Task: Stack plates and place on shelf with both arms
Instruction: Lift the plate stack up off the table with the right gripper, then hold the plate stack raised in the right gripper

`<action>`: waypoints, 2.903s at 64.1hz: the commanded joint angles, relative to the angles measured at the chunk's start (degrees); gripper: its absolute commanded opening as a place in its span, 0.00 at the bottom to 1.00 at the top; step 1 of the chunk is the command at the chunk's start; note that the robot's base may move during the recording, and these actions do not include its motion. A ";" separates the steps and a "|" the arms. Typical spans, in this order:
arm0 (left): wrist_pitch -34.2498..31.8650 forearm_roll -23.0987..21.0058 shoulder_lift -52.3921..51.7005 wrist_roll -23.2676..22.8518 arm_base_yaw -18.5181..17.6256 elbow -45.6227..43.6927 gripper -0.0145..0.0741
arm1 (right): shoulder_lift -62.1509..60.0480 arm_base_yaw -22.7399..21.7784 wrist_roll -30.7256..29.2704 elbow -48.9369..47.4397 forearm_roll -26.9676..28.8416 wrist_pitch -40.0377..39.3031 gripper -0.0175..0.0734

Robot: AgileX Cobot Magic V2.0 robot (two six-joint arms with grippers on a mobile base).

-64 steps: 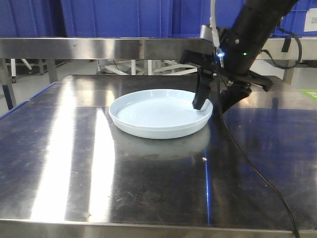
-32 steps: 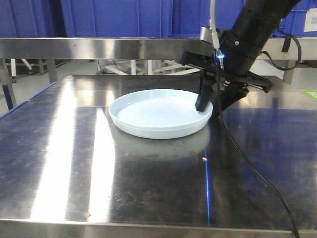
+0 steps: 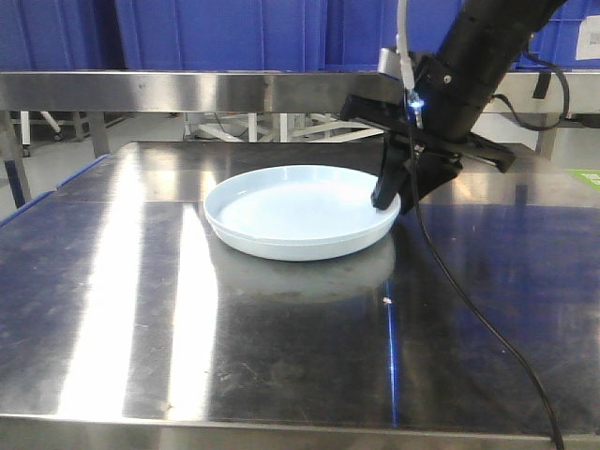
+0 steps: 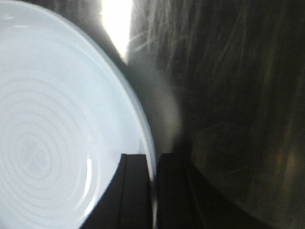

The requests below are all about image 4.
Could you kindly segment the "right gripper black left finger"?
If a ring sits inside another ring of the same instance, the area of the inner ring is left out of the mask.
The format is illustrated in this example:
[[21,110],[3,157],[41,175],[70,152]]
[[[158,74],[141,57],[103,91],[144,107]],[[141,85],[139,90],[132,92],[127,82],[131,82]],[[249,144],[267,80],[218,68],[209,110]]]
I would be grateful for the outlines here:
[[115,175],[82,229],[151,229],[151,183],[146,156],[122,154]]

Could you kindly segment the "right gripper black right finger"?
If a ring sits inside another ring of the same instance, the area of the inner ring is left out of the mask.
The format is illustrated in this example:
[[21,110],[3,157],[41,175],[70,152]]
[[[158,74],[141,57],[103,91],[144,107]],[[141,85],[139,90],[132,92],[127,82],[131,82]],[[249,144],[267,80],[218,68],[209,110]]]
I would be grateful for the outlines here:
[[225,198],[180,154],[161,155],[157,196],[160,229],[268,228]]

